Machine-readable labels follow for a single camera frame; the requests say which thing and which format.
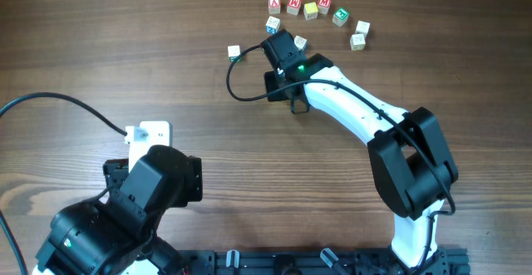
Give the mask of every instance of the wooden block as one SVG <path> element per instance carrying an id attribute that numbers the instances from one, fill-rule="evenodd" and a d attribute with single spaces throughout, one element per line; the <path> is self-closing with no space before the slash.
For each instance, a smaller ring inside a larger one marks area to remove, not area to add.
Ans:
<path id="1" fill-rule="evenodd" d="M 266 22 L 266 32 L 275 34 L 281 26 L 281 20 L 276 17 L 269 17 Z"/>
<path id="2" fill-rule="evenodd" d="M 281 13 L 281 0 L 268 0 L 269 14 Z"/>
<path id="3" fill-rule="evenodd" d="M 232 62 L 238 55 L 240 55 L 240 46 L 228 46 L 227 52 L 229 54 L 229 60 Z"/>
<path id="4" fill-rule="evenodd" d="M 332 17 L 332 22 L 337 24 L 339 27 L 343 26 L 347 22 L 347 19 L 349 18 L 349 12 L 347 10 L 340 7 L 336 13 L 334 13 L 334 16 Z"/>
<path id="5" fill-rule="evenodd" d="M 303 13 L 306 20 L 318 17 L 318 5 L 316 5 L 316 2 L 306 3 Z"/>
<path id="6" fill-rule="evenodd" d="M 363 50 L 364 47 L 366 46 L 366 40 L 364 39 L 364 35 L 362 34 L 351 35 L 351 40 L 349 41 L 349 44 L 351 44 L 351 51 Z"/>
<path id="7" fill-rule="evenodd" d="M 286 6 L 286 12 L 298 15 L 299 8 L 301 8 L 301 0 L 289 0 L 288 5 Z"/>
<path id="8" fill-rule="evenodd" d="M 327 14 L 331 7 L 331 0 L 318 0 L 318 11 L 321 14 Z"/>
<path id="9" fill-rule="evenodd" d="M 293 39 L 293 43 L 298 47 L 299 51 L 305 51 L 307 48 L 307 40 L 299 35 Z"/>
<path id="10" fill-rule="evenodd" d="M 364 38 L 366 38 L 368 32 L 369 22 L 358 21 L 357 30 L 355 30 L 355 34 L 362 34 Z"/>

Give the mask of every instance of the table surface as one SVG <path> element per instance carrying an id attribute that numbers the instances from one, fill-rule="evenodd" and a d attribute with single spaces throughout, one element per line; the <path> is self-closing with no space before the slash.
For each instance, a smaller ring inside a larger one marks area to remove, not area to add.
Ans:
<path id="1" fill-rule="evenodd" d="M 474 274 L 532 273 L 532 0 L 332 0 L 305 21 L 278 15 L 353 82 L 441 123 L 460 178 L 437 241 L 468 248 Z M 225 88 L 227 46 L 268 33 L 267 0 L 0 0 L 0 103 L 35 91 L 75 96 L 118 124 L 167 120 L 174 147 L 203 160 L 204 199 L 169 209 L 159 234 L 180 249 L 386 247 L 393 214 L 366 147 L 325 113 L 242 103 Z M 352 52 L 357 20 L 366 50 Z M 264 92 L 262 52 L 234 70 Z M 0 207 L 29 268 L 52 216 L 104 188 L 123 137 L 65 101 L 34 100 L 0 121 Z M 0 235 L 0 273 L 17 273 Z"/>

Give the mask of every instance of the black cable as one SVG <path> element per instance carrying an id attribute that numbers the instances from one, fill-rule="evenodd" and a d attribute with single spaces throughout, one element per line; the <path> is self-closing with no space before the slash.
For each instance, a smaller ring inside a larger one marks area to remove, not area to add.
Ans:
<path id="1" fill-rule="evenodd" d="M 7 225 L 7 221 L 6 221 L 6 218 L 2 214 L 2 210 L 0 210 L 0 225 L 2 225 L 3 232 L 6 234 L 7 240 L 9 241 L 9 244 L 11 245 L 11 248 L 13 249 L 13 252 L 15 253 L 15 258 L 17 258 L 18 267 L 20 268 L 20 273 L 22 275 L 27 275 L 26 263 L 24 262 L 22 251 L 20 251 L 20 248 L 18 247 L 18 244 L 17 244 L 17 240 L 15 240 L 15 236 L 13 236 L 13 233 L 11 232 L 9 225 Z"/>
<path id="2" fill-rule="evenodd" d="M 87 105 L 86 103 L 84 103 L 84 102 L 82 102 L 82 101 L 80 101 L 78 99 L 75 99 L 75 98 L 73 98 L 71 96 L 65 96 L 65 95 L 63 95 L 61 93 L 54 93 L 54 92 L 36 92 L 36 93 L 28 94 L 28 95 L 25 95 L 25 96 L 20 96 L 20 97 L 14 99 L 13 101 L 9 102 L 7 105 L 5 105 L 0 110 L 0 117 L 2 117 L 2 115 L 4 113 L 6 113 L 7 110 L 11 109 L 14 105 L 19 104 L 19 103 L 21 103 L 23 101 L 31 100 L 31 99 L 38 98 L 38 97 L 50 97 L 50 98 L 57 98 L 57 99 L 64 100 L 64 101 L 70 101 L 71 103 L 74 103 L 74 104 L 80 106 L 81 108 L 91 112 L 94 116 L 98 117 L 98 119 L 103 121 L 106 125 L 108 125 L 110 128 L 112 128 L 114 131 L 116 131 L 120 135 L 123 135 L 123 136 L 127 135 L 127 132 L 125 130 L 122 130 L 118 126 L 114 125 L 107 118 L 105 118 L 105 116 L 103 116 L 100 112 L 98 112 L 97 110 L 95 110 L 91 106 Z"/>
<path id="3" fill-rule="evenodd" d="M 89 199 L 85 199 L 85 200 L 81 201 L 80 204 L 93 203 L 93 202 L 96 202 L 96 201 L 100 200 L 100 198 L 102 198 L 103 195 L 105 195 L 107 192 L 109 192 L 110 188 L 111 187 L 106 187 L 98 195 L 92 196 Z"/>
<path id="4" fill-rule="evenodd" d="M 428 253 L 430 252 L 431 250 L 431 244 L 432 244 L 432 225 L 434 224 L 435 220 L 435 216 L 437 216 L 438 214 L 442 214 L 442 215 L 452 215 L 455 213 L 456 211 L 456 205 L 455 205 L 455 201 L 454 199 L 452 198 L 451 196 L 451 193 L 449 192 L 449 189 L 445 186 L 445 184 L 443 183 L 443 180 L 441 179 L 440 175 L 438 174 L 437 170 L 436 170 L 436 167 L 432 164 L 432 162 L 427 158 L 427 156 L 425 155 L 425 152 L 423 152 L 421 150 L 421 147 L 412 139 L 412 137 L 410 135 L 408 135 L 390 116 L 388 116 L 384 110 L 382 109 L 379 109 L 377 106 L 373 105 L 370 101 L 368 101 L 366 98 L 364 98 L 363 96 L 361 96 L 360 94 L 358 94 L 356 91 L 352 90 L 351 88 L 347 87 L 347 86 L 344 86 L 343 84 L 340 84 L 338 82 L 335 82 L 335 81 L 330 81 L 330 80 L 321 80 L 321 79 L 311 79 L 311 80 L 306 80 L 306 81 L 299 81 L 299 82 L 295 82 L 295 83 L 292 83 L 292 84 L 289 84 L 289 85 L 286 85 L 285 87 L 282 87 L 282 88 L 279 88 L 277 90 L 274 90 L 274 91 L 270 91 L 268 93 L 265 93 L 261 96 L 255 96 L 255 97 L 248 97 L 248 98 L 244 98 L 244 97 L 239 97 L 239 96 L 236 96 L 233 91 L 231 90 L 231 85 L 229 84 L 229 77 L 231 75 L 231 70 L 233 70 L 233 66 L 234 64 L 242 57 L 244 56 L 245 54 L 247 54 L 248 52 L 251 52 L 252 50 L 255 50 L 257 48 L 260 48 L 260 45 L 257 45 L 257 46 L 253 46 L 253 47 L 250 47 L 249 49 L 243 51 L 240 55 L 238 55 L 232 62 L 231 64 L 229 65 L 229 69 L 227 70 L 227 77 L 225 78 L 225 84 L 227 86 L 227 90 L 229 92 L 229 94 L 237 101 L 257 101 L 257 100 L 261 100 L 263 98 L 266 98 L 268 96 L 272 96 L 272 95 L 275 95 L 275 94 L 278 94 L 279 92 L 282 92 L 282 91 L 285 91 L 287 89 L 290 89 L 290 88 L 293 88 L 295 86 L 301 86 L 301 85 L 305 85 L 305 84 L 309 84 L 309 83 L 322 83 L 322 84 L 329 84 L 329 85 L 332 85 L 332 86 L 335 86 L 337 88 L 341 88 L 343 89 L 344 91 L 350 93 L 351 95 L 355 96 L 358 100 L 360 100 L 361 102 L 363 102 L 364 104 L 366 104 L 370 109 L 374 110 L 381 118 L 385 119 L 386 121 L 388 121 L 393 127 L 394 129 L 403 137 L 403 139 L 405 139 L 405 141 L 407 142 L 407 144 L 409 144 L 410 146 L 412 146 L 416 151 L 417 153 L 419 154 L 419 156 L 421 157 L 421 159 L 426 163 L 426 165 L 429 167 L 429 170 L 432 172 L 432 174 L 434 175 L 434 178 L 436 179 L 436 182 L 438 183 L 438 186 L 440 187 L 443 195 L 446 197 L 447 201 L 449 202 L 449 205 L 451 206 L 451 211 L 446 211 L 446 210 L 437 210 L 437 211 L 434 211 L 432 212 L 431 214 L 429 214 L 428 216 L 428 219 L 429 219 L 429 222 L 431 224 L 431 226 L 429 226 L 429 230 L 428 230 L 428 237 L 427 237 L 427 240 L 426 240 L 426 245 L 425 245 L 425 248 L 423 250 L 423 254 L 421 256 L 421 261 L 420 263 L 417 265 L 416 267 L 416 273 L 420 273 L 421 272 L 421 269 L 423 268 L 423 265 L 425 264 L 425 261 L 426 261 L 426 257 L 428 256 Z"/>
<path id="5" fill-rule="evenodd" d="M 75 98 L 73 98 L 71 96 L 65 96 L 63 94 L 53 93 L 53 92 L 37 92 L 37 93 L 32 93 L 32 94 L 29 94 L 29 95 L 25 95 L 25 96 L 20 96 L 20 97 L 16 98 L 15 100 L 9 102 L 7 105 L 5 105 L 0 110 L 0 117 L 2 117 L 4 115 L 4 113 L 6 113 L 9 109 L 13 108 L 16 104 L 19 104 L 19 103 L 21 103 L 23 101 L 31 100 L 31 99 L 34 99 L 34 98 L 38 98 L 38 97 L 51 97 L 51 98 L 57 98 L 57 99 L 64 100 L 64 101 L 70 101 L 71 103 L 74 103 L 74 104 L 80 106 L 81 108 L 91 112 L 94 116 L 98 117 L 98 119 L 103 121 L 106 125 L 111 127 L 114 131 L 118 132 L 120 135 L 123 135 L 123 136 L 127 135 L 126 131 L 124 131 L 124 130 L 120 129 L 118 126 L 114 125 L 107 118 L 105 118 L 105 116 L 103 116 L 100 112 L 98 112 L 97 110 L 93 109 L 92 107 L 90 107 L 86 103 L 84 103 L 82 101 L 79 101 L 78 99 L 75 99 Z M 93 198 L 87 199 L 86 201 L 98 200 L 99 198 L 101 198 L 101 196 L 103 196 L 105 193 L 107 193 L 108 190 L 109 190 L 109 188 L 105 188 L 100 194 L 98 194 L 97 196 L 95 196 Z M 9 242 L 9 244 L 11 245 L 11 248 L 13 249 L 13 252 L 15 254 L 15 258 L 17 258 L 17 262 L 18 262 L 18 266 L 20 267 L 21 274 L 22 275 L 27 275 L 27 267 L 26 267 L 26 263 L 24 262 L 24 257 L 22 256 L 22 252 L 21 252 L 20 248 L 18 247 L 17 241 L 15 240 L 15 237 L 13 236 L 13 233 L 12 233 L 11 229 L 9 228 L 9 225 L 7 224 L 7 220 L 3 216 L 2 210 L 0 210 L 0 226 L 2 226 L 3 232 L 6 234 L 7 240 Z"/>

